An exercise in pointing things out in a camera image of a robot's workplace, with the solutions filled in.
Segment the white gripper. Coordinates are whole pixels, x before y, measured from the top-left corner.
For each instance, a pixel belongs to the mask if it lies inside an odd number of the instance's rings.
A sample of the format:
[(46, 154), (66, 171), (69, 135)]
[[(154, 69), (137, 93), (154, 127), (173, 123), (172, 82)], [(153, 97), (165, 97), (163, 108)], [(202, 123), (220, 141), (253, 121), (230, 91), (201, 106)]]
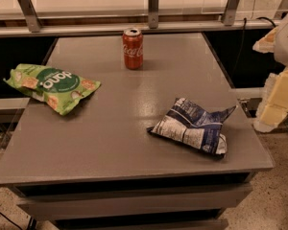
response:
[[(288, 66), (288, 13), (277, 28), (254, 43), (259, 53), (272, 53), (277, 62)], [(256, 111), (253, 127), (259, 132), (271, 132), (288, 116), (288, 67), (281, 73), (271, 73), (265, 81), (262, 101)]]

